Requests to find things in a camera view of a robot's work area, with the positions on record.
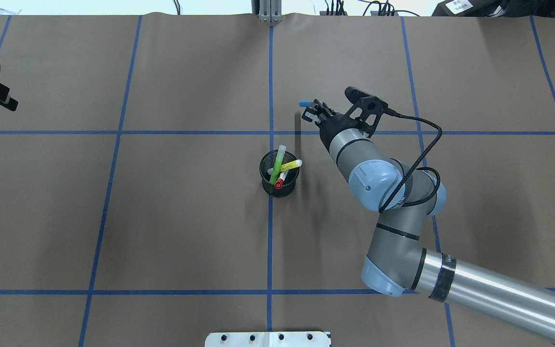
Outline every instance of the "metal bracket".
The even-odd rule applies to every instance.
[[[211,333],[205,347],[330,347],[330,332]]]
[[[260,0],[258,5],[258,19],[261,22],[282,22],[282,0]]]
[[[376,131],[376,127],[378,127],[378,122],[381,120],[381,116],[387,110],[389,106],[388,103],[380,100],[377,96],[366,93],[363,90],[359,90],[352,86],[346,88],[344,94],[346,95],[346,99],[352,103],[352,107],[350,107],[344,116],[350,117],[350,115],[357,108],[360,108],[361,114],[359,117],[355,118],[357,121],[357,129],[361,130],[363,136],[370,138]],[[374,115],[374,123],[369,125],[367,123],[368,117],[372,115]]]

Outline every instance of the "yellow highlighter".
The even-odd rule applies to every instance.
[[[303,160],[293,160],[291,162],[287,162],[286,164],[282,164],[282,166],[279,168],[279,171],[284,172],[286,170],[296,169],[297,167],[300,167],[303,164],[304,164]],[[270,167],[269,169],[267,169],[267,174],[269,175],[273,174],[273,167]]]

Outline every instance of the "green marker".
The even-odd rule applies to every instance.
[[[284,160],[285,152],[286,146],[279,145],[279,148],[277,149],[276,163],[273,165],[273,173],[271,174],[271,180],[269,180],[269,183],[271,185],[276,184],[276,182],[278,181],[279,169],[280,167],[282,167],[282,160]]]

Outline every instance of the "light blue joint cover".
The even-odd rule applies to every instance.
[[[350,191],[370,211],[378,212],[395,187],[401,181],[399,170],[384,160],[366,160],[359,163],[348,177]],[[397,205],[406,191],[406,185],[388,204],[387,209]]]
[[[361,279],[366,286],[380,294],[398,297],[404,293],[404,288],[385,275],[367,256],[363,264]]]
[[[436,184],[436,178],[429,173],[425,172],[432,181],[434,181],[434,185]],[[447,203],[447,189],[445,185],[440,182],[440,187],[438,187],[438,191],[436,192],[436,205],[434,205],[434,209],[428,215],[437,215],[440,210],[445,207]]]

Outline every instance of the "pen holder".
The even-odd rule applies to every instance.
[[[284,196],[291,194],[292,191],[295,190],[295,183],[297,181],[297,177],[299,176],[299,167],[289,170],[288,175],[286,175],[286,179],[284,179],[284,185],[282,185],[282,189],[277,189],[269,183],[271,175],[267,173],[267,170],[271,169],[273,165],[275,165],[277,155],[277,149],[265,154],[262,160],[260,160],[260,165],[258,165],[258,169],[260,171],[260,177],[263,180],[264,191],[266,191],[268,195],[273,196],[274,198],[283,198]],[[287,162],[291,162],[293,160],[297,160],[297,157],[287,151],[284,153],[282,164],[286,164]]]

